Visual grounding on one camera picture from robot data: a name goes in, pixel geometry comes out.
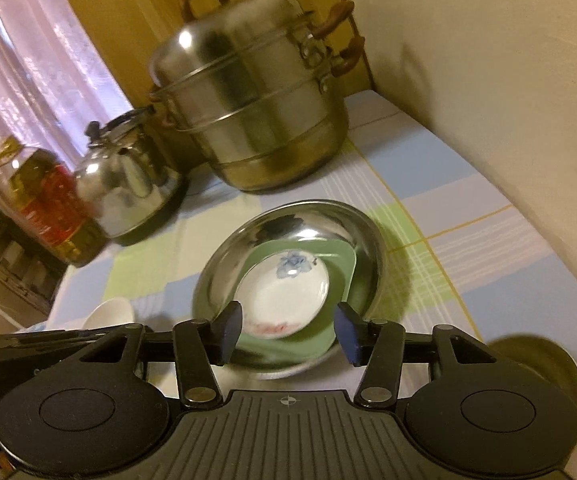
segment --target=cooking oil bottle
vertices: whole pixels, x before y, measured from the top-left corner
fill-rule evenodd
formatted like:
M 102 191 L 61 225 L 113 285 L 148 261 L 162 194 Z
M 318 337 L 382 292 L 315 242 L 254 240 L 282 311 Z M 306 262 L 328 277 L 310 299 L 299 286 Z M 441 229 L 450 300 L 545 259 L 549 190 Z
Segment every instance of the cooking oil bottle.
M 82 267 L 100 253 L 107 238 L 76 195 L 75 180 L 55 153 L 8 137 L 0 171 L 11 201 L 63 260 Z

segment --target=white plate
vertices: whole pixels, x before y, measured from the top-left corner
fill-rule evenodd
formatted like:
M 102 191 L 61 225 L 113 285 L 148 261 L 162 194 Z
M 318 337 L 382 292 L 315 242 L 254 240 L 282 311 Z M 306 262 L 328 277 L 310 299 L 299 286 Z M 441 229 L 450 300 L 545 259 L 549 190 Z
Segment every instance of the white plate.
M 86 318 L 82 329 L 105 328 L 135 322 L 135 312 L 126 298 L 110 298 L 97 306 Z
M 286 337 L 308 325 L 328 293 L 325 263 L 307 251 L 271 254 L 246 272 L 234 300 L 242 304 L 242 331 L 262 339 Z

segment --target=blue flower pattern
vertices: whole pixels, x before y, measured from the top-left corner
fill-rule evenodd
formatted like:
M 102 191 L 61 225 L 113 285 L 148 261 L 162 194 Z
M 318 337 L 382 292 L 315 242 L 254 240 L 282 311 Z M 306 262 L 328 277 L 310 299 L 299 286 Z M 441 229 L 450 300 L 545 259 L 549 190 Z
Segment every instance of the blue flower pattern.
M 301 272 L 309 272 L 312 269 L 309 260 L 306 256 L 299 253 L 299 251 L 290 251 L 286 256 L 280 257 L 278 264 L 277 277 L 282 280 L 284 278 L 295 278 Z

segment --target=checkered tablecloth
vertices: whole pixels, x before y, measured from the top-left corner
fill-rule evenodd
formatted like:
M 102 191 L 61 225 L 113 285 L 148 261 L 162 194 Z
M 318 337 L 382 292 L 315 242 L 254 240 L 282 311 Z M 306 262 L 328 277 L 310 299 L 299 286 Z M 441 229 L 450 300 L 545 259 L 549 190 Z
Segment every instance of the checkered tablecloth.
M 70 268 L 47 323 L 77 328 L 114 296 L 131 300 L 140 322 L 168 330 L 190 317 L 199 273 L 222 241 L 259 213 L 296 200 L 340 200 L 364 211 L 387 245 L 385 291 L 369 315 L 409 331 L 438 323 L 483 341 L 511 333 L 545 336 L 577 362 L 577 281 L 549 244 L 482 175 L 435 135 L 372 91 L 347 98 L 349 140 L 325 167 L 273 194 L 242 193 L 206 166 L 194 170 L 177 217 L 129 248 L 108 247 Z M 220 387 L 273 390 L 347 388 L 361 369 L 343 356 L 295 378 L 254 381 L 216 370 Z M 168 368 L 152 378 L 176 395 Z M 405 365 L 401 394 L 427 381 Z M 577 450 L 569 469 L 577 477 Z

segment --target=pot lid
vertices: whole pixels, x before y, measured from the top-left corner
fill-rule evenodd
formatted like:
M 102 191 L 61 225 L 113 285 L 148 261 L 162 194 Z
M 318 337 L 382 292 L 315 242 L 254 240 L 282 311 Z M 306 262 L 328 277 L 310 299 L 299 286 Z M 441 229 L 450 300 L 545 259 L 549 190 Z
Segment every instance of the pot lid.
M 147 121 L 155 114 L 155 107 L 149 105 L 134 108 L 110 120 L 103 128 L 98 121 L 91 121 L 84 134 L 89 138 L 89 148 L 103 146 L 107 142 L 118 142 L 129 131 Z
M 297 0 L 218 0 L 216 10 L 197 18 L 190 1 L 182 1 L 184 27 L 161 44 L 150 60 L 150 75 L 162 88 L 287 27 L 304 14 Z

